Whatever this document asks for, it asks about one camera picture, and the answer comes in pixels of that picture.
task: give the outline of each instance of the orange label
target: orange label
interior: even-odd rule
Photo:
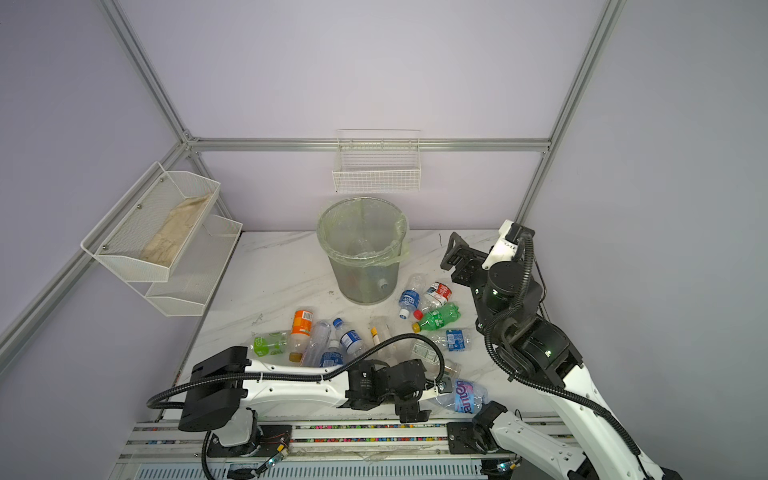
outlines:
[[[293,316],[293,328],[291,333],[301,333],[303,335],[309,335],[312,330],[312,312],[306,310],[299,310],[296,315]]]

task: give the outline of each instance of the beige towel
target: beige towel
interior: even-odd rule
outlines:
[[[200,218],[211,194],[205,197],[187,198],[174,207],[147,247],[141,252],[141,259],[162,266],[170,266],[190,230]]]

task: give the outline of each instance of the light purple wall panel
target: light purple wall panel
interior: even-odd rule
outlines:
[[[173,144],[95,2],[0,3],[0,329]],[[195,325],[93,266],[0,379],[0,477],[106,478]]]
[[[603,0],[123,0],[200,137],[548,137]]]
[[[333,188],[333,152],[206,152],[203,158],[245,230],[314,230],[351,195]],[[535,152],[425,152],[419,192],[375,194],[411,228],[499,228],[513,218],[538,165]]]
[[[766,477],[768,2],[628,2],[534,202],[552,321],[683,478]]]
[[[174,137],[89,0],[0,5],[0,330]]]

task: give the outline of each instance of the green soda bottle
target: green soda bottle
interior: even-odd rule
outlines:
[[[288,332],[272,332],[253,339],[253,352],[258,356],[279,355],[286,351]]]
[[[458,307],[455,303],[446,303],[437,310],[425,313],[424,316],[420,318],[417,323],[411,325],[411,327],[416,333],[419,333],[422,330],[437,330],[449,323],[455,322],[461,315],[462,314],[458,312]]]

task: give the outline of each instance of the bottle label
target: bottle label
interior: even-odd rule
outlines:
[[[416,310],[419,307],[419,294],[413,290],[406,290],[400,296],[400,303],[413,305],[413,309]]]
[[[432,315],[432,320],[435,322],[435,330],[442,328],[443,325],[445,325],[445,319],[442,318],[442,314],[435,310],[434,312],[430,312]]]
[[[451,289],[449,289],[444,283],[434,282],[427,289],[426,294],[440,302],[440,306],[443,306],[448,302],[448,299],[451,298]]]
[[[437,365],[440,363],[440,360],[437,358],[437,353],[435,353],[435,350],[428,347],[424,343],[421,342],[414,342],[413,348],[411,349],[413,351],[413,354],[416,356],[422,357],[427,362],[430,362],[433,365]]]
[[[341,336],[341,344],[344,345],[344,348],[347,350],[349,350],[349,347],[354,342],[359,342],[359,341],[360,341],[360,335],[358,335],[355,330],[350,330],[349,332]]]
[[[343,365],[344,358],[341,353],[338,352],[325,352],[320,359],[320,366],[337,366]]]
[[[464,345],[464,333],[461,330],[446,330],[445,339],[449,352],[461,352],[466,348]]]
[[[456,380],[454,384],[455,402],[453,408],[456,412],[475,413],[475,389],[472,382]]]
[[[296,314],[293,316],[293,328],[291,329],[291,333],[299,333],[301,335],[310,335],[310,331],[312,330],[312,312],[307,312],[306,310],[299,310],[296,312]]]

